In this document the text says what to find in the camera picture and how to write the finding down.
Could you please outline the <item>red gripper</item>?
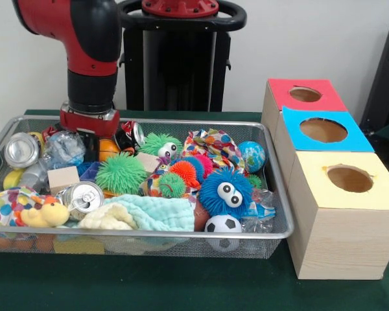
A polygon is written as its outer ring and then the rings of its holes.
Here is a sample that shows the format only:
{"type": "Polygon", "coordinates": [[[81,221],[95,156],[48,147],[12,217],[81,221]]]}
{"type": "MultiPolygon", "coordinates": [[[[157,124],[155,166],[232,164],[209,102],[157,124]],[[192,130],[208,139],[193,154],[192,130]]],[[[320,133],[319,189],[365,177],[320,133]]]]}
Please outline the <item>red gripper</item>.
{"type": "Polygon", "coordinates": [[[87,132],[84,134],[84,162],[96,162],[99,159],[99,138],[113,136],[119,125],[120,115],[111,109],[102,115],[86,115],[66,109],[60,110],[61,125],[72,132],[87,132]]]}

